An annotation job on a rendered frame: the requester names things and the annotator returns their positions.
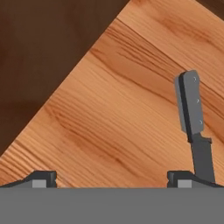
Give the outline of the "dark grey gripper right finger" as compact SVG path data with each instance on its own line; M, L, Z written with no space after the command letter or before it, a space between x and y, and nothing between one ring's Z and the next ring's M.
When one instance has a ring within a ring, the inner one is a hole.
M190 171L168 171L167 180L170 188L223 188L223 185L200 179Z

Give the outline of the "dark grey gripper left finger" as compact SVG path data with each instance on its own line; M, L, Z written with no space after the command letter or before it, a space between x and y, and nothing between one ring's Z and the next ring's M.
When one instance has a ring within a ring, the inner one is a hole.
M29 187L29 188L56 188L56 171L33 171L23 179L3 185L9 187Z

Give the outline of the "grey handled kitchen knife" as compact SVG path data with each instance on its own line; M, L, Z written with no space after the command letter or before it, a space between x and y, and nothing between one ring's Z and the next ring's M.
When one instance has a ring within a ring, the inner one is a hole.
M196 70L185 71L174 79L181 129L191 145L194 174L207 182L215 182L210 137L203 137L203 111L200 77Z

